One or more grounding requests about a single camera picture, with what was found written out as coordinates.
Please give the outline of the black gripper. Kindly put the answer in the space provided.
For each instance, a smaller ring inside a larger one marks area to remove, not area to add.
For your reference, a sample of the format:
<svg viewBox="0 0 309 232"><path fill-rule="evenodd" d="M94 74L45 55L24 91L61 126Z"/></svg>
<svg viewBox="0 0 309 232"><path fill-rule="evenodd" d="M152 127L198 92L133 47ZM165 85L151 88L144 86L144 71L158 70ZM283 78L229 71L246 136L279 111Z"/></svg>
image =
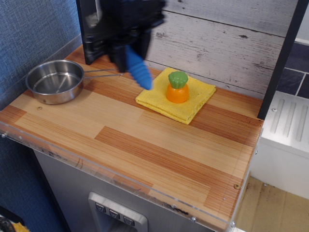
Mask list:
<svg viewBox="0 0 309 232"><path fill-rule="evenodd" d="M164 0L100 0L102 15L91 30L103 42L102 55L108 55L118 71L128 71L126 45L145 59L152 29L164 22Z"/></svg>

